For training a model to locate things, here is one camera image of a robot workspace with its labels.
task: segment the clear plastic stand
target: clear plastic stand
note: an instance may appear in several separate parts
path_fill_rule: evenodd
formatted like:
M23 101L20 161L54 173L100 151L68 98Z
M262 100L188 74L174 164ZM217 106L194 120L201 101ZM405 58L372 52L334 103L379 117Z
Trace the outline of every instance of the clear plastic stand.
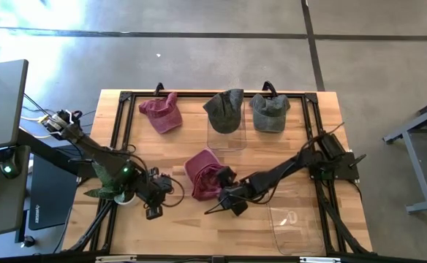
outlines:
M269 219L273 237L279 252L283 255L317 255L324 249L322 233L317 225L316 211L311 199L305 196L309 186L302 183L287 182L288 194L294 207L283 207L280 201L272 198L268 203Z
M244 118L244 105L241 105L240 126L232 133L222 134L217 132L207 118L207 146L211 150L235 151L246 147L246 124Z

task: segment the gray metal frame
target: gray metal frame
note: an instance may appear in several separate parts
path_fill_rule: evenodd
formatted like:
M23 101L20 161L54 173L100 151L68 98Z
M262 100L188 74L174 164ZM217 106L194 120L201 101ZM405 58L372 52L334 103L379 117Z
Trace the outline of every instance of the gray metal frame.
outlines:
M406 209L408 213L427 210L427 183L425 180L425 175L423 174L423 169L420 166L421 160L417 157L417 153L412 144L412 139L410 138L410 131L421 128L425 125L427 125L427 112L416 117L416 119L397 129L395 132L382 138L387 144L391 144L394 140L397 140L399 138L404 139L407 151L410 156L410 160L412 161L413 169L415 170L415 174L417 175L418 183L420 184L421 191L423 192L423 196L425 197L425 202L407 205Z

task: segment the gray baseball cap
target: gray baseball cap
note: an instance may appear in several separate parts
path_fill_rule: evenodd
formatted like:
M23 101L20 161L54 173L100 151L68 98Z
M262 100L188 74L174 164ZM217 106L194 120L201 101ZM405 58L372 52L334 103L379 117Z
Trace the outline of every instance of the gray baseball cap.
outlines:
M287 110L290 103L285 95L265 99L256 94L252 97L249 105L253 108L252 122L254 128L261 132L282 132L285 130Z
M241 123L243 90L239 88L216 94L204 104L213 129L222 134L234 132Z

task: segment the wooden tabletop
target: wooden tabletop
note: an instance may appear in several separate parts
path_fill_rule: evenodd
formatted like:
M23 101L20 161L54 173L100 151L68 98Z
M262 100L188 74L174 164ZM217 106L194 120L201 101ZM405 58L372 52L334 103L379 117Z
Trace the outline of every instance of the wooden tabletop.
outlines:
M91 137L101 145L109 145L118 106L120 90L102 90ZM322 123L331 130L342 122L337 95L318 92ZM150 98L138 98L136 106ZM129 143L137 147L136 154L148 167L158 167L172 175L186 189L184 201L177 207L164 207L164 215L146 220L143 204L118 207L113 235L112 254L171 254L171 255L323 255L324 245L314 184L306 169L281 181L269 205L249 204L239 217L231 211L204 215L216 205L216 200L198 202L191 197L192 183L184 174L183 164L207 147L207 115L202 108L208 98L178 98L183 125L166 134L158 134L140 114L134 114ZM294 156L306 139L303 110L298 99L290 99L285 131L268 134L254 130L252 109L245 98L247 146L243 150L215 151L224 165L229 165L242 178L256 171L269 170ZM118 147L124 132L122 127ZM335 132L348 149L344 127ZM75 195L63 248L69 248L88 228L97 211L98 200L83 195L90 188L100 187L97 179L81 186ZM371 250L363 207L356 188L346 181L336 181L336 193L343 222L363 247ZM181 197L175 193L166 203ZM105 237L106 220L102 224L100 242ZM333 244L337 247L333 225L329 224Z

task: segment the concrete floor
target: concrete floor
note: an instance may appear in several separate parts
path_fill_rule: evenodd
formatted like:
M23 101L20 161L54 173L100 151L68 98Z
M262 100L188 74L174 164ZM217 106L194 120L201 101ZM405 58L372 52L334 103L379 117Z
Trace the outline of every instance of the concrete floor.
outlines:
M305 34L299 0L0 1L0 26L90 31ZM427 35L427 0L308 0L315 34ZM427 42L317 41L326 91L336 91L359 164L374 251L427 259L427 212L403 142L381 138L427 104ZM43 107L94 110L102 88L316 91L306 39L33 37L0 33L0 61L30 61L26 93ZM57 142L47 140L55 145ZM49 253L39 246L0 256ZM2 235L1 240L13 236Z

